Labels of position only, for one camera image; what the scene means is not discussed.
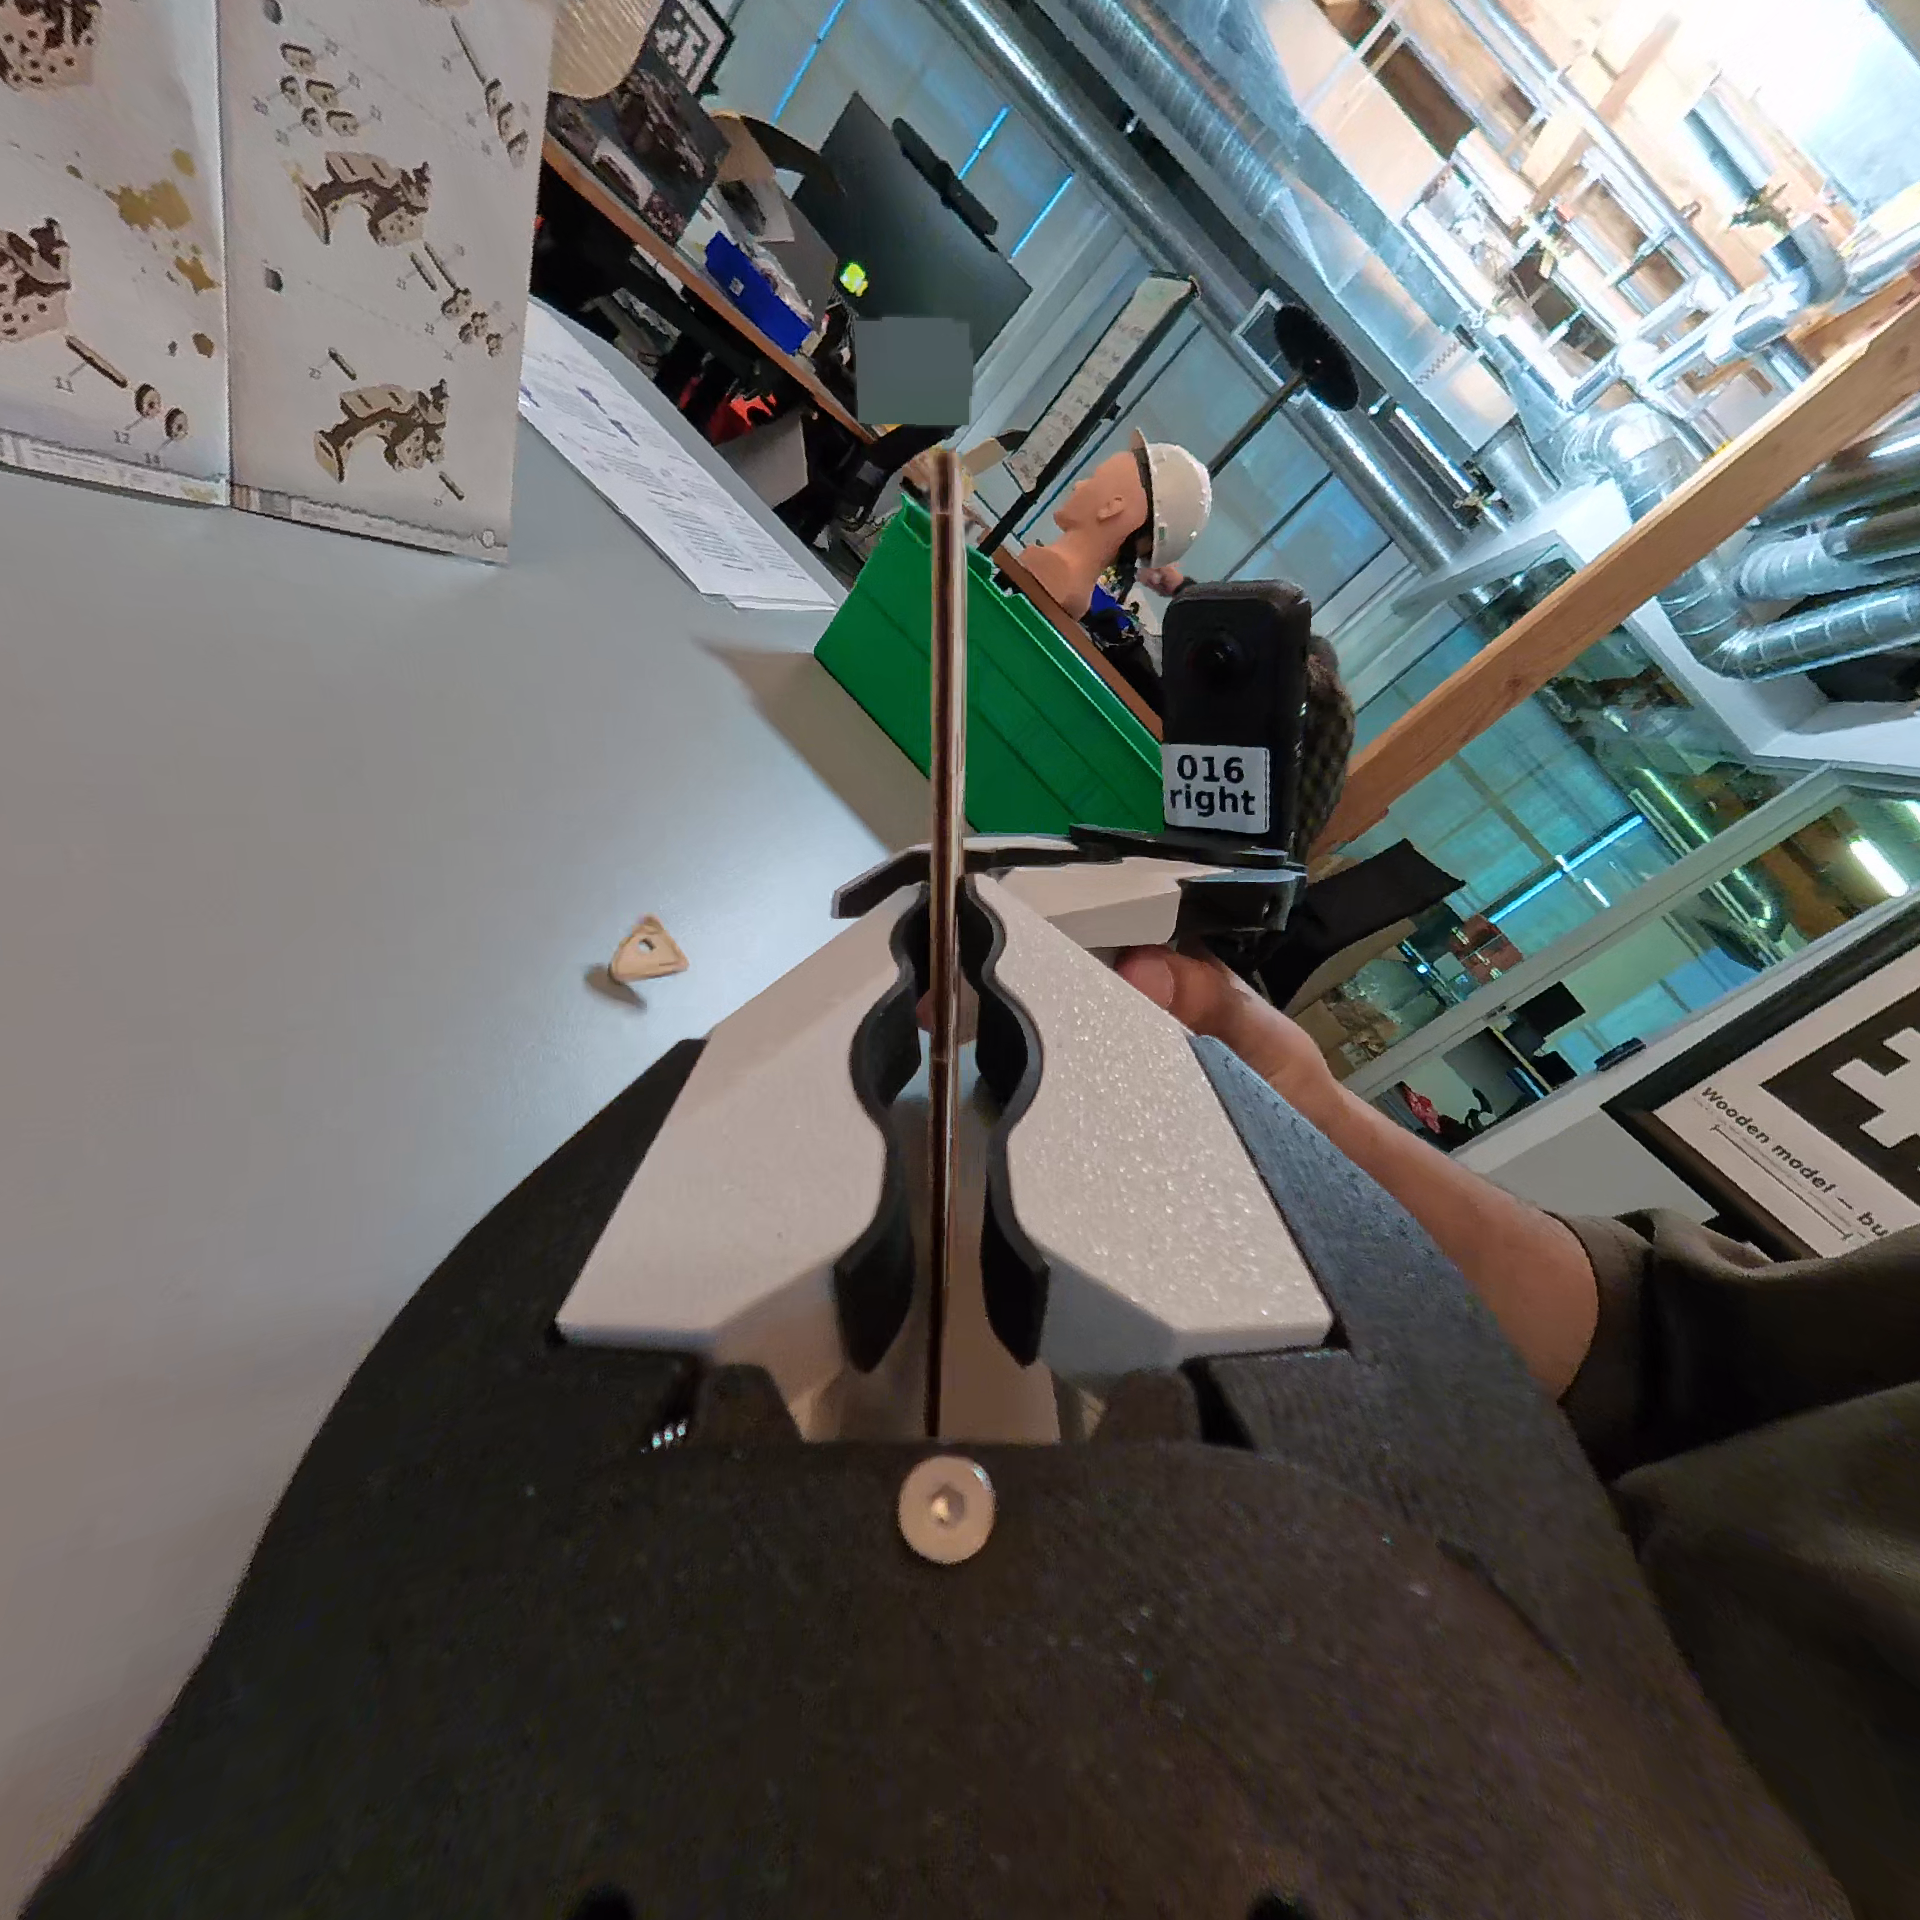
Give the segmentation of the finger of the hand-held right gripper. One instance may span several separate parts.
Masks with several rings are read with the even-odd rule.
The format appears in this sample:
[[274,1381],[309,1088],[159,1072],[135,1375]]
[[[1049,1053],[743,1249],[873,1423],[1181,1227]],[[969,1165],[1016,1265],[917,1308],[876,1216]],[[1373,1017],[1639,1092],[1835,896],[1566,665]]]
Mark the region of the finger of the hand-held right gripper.
[[1030,910],[1074,945],[1165,948],[1177,936],[1192,862],[1074,859],[1034,866],[1030,877]]
[[[1083,844],[1070,835],[969,835],[962,844],[961,874],[967,877],[1117,862],[1111,848]],[[834,890],[830,915],[860,919],[900,890],[924,888],[933,879],[933,846],[920,841],[890,853],[866,871]]]

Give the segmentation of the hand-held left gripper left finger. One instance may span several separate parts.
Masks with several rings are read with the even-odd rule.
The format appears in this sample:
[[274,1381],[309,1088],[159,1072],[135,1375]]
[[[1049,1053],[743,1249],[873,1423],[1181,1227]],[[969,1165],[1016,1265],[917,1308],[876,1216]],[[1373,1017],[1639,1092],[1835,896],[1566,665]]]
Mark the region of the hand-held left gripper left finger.
[[576,1346],[875,1372],[917,1286],[895,1109],[922,1065],[927,890],[723,1019],[556,1315]]

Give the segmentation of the cut-out wooden puzzle sheet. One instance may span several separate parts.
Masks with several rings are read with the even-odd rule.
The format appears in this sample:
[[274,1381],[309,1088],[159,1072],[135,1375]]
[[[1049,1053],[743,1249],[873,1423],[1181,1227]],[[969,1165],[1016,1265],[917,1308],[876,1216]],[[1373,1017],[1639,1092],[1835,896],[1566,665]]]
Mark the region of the cut-out wooden puzzle sheet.
[[959,1053],[965,972],[959,901],[967,877],[969,558],[965,471],[951,446],[928,457],[927,1171],[928,1303],[924,1425],[945,1423],[949,1289],[959,1186]]

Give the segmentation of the person's right forearm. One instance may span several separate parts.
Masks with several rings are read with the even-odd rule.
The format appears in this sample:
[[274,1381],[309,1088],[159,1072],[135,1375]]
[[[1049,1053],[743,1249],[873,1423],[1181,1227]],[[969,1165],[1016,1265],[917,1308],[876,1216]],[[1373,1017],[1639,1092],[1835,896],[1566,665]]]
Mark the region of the person's right forearm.
[[1419,1144],[1280,1029],[1265,1074],[1492,1310],[1669,1605],[1742,1592],[1917,1665],[1917,1227],[1766,1259],[1681,1212],[1553,1214]]

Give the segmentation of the mannequin head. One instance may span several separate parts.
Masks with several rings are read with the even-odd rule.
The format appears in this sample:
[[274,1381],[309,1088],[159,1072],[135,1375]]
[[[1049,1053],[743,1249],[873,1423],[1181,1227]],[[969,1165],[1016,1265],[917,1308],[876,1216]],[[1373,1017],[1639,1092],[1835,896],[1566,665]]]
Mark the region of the mannequin head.
[[1074,620],[1092,608],[1101,575],[1141,540],[1151,521],[1141,455],[1126,443],[1086,467],[1055,507],[1055,538],[1030,552],[1028,572]]

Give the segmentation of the whiteboard easel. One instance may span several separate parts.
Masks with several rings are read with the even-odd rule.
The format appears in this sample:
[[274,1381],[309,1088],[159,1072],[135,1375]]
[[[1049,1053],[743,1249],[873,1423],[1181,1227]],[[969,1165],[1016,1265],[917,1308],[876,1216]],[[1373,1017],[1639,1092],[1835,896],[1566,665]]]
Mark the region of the whiteboard easel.
[[1117,415],[1126,390],[1199,292],[1191,274],[1153,271],[1139,281],[1020,443],[1005,455],[1002,466],[1019,492],[985,536],[985,550],[1007,544],[1095,430]]

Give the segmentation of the white printed paper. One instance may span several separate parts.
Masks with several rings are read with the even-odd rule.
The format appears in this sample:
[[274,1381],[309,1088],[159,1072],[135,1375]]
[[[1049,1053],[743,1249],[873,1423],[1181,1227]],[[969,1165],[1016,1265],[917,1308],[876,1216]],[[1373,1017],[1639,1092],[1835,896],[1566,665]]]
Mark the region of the white printed paper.
[[521,415],[700,596],[743,611],[838,601],[541,300],[526,306]]

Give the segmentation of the black monitor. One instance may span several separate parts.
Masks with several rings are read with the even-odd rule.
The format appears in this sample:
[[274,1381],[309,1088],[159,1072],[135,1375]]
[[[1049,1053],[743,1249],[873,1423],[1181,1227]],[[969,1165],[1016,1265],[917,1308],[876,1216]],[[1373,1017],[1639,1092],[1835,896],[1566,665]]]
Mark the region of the black monitor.
[[1033,287],[997,248],[997,218],[908,121],[849,97],[795,191],[860,320],[967,324],[978,363]]

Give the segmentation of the cluster of silver pipes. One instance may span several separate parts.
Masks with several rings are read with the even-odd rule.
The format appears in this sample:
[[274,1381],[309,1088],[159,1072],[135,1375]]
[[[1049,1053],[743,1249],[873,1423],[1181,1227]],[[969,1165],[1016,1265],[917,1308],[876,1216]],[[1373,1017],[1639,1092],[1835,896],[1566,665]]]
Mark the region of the cluster of silver pipes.
[[[1646,518],[1705,464],[1660,410],[1528,422],[1561,482],[1611,482]],[[1737,682],[1807,676],[1831,700],[1911,705],[1918,696],[1918,420],[1815,467],[1746,529],[1659,593],[1702,667]]]

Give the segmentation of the framed black and white marker sign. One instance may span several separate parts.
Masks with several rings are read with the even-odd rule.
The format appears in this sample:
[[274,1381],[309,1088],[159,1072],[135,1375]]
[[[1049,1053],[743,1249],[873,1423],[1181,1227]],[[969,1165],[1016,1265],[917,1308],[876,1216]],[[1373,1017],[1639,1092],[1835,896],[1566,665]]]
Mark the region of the framed black and white marker sign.
[[1650,1067],[1604,1111],[1783,1258],[1837,1258],[1915,1227],[1917,910]]

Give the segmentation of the wooden workbench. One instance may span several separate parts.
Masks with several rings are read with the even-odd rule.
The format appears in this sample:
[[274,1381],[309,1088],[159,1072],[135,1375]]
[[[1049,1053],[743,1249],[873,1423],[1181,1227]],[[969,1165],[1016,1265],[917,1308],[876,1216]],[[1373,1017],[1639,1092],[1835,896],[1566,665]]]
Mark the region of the wooden workbench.
[[634,251],[639,251],[659,276],[675,284],[682,295],[699,301],[720,325],[728,328],[747,348],[753,348],[761,362],[778,371],[791,385],[805,391],[816,412],[828,415],[864,443],[880,437],[878,430],[864,425],[854,412],[836,398],[818,377],[809,357],[780,348],[728,298],[727,289],[713,280],[705,265],[686,259],[682,251],[668,245],[636,212],[636,206],[616,193],[610,181],[583,162],[562,139],[553,134],[543,134],[541,157],[549,170],[566,181],[576,198],[623,231]]

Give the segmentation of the dark printed box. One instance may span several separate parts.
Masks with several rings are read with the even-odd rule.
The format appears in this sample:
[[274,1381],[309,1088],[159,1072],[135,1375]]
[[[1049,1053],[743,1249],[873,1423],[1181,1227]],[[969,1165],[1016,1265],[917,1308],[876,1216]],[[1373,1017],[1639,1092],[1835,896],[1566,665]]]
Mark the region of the dark printed box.
[[642,58],[598,97],[549,94],[546,130],[679,245],[714,187],[728,138],[672,65]]

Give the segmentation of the person's brown shirt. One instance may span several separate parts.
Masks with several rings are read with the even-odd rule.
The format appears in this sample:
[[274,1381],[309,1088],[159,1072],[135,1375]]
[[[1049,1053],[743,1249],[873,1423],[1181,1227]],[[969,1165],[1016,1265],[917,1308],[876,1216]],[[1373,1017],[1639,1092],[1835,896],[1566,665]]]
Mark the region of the person's brown shirt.
[[1917,1456],[1643,1470],[1621,1520],[1702,1690],[1858,1915],[1918,1914]]

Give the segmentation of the folded assembly instruction sheet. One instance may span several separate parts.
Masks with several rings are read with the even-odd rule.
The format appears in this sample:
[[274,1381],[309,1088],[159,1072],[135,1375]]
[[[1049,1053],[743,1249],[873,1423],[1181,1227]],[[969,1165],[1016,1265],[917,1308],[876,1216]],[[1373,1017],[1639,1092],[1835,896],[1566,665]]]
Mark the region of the folded assembly instruction sheet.
[[503,563],[558,11],[6,1],[5,466]]

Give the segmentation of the silver spiral ventilation duct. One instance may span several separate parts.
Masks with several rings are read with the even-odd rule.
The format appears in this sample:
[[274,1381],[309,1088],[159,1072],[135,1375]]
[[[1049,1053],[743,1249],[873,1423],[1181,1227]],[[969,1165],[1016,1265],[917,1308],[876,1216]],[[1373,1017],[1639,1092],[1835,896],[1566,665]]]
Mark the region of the silver spiral ventilation duct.
[[1253,1],[931,4],[943,25],[1040,107],[1047,132],[1102,152],[1109,176],[1257,245],[1291,231],[1308,189],[1342,180]]

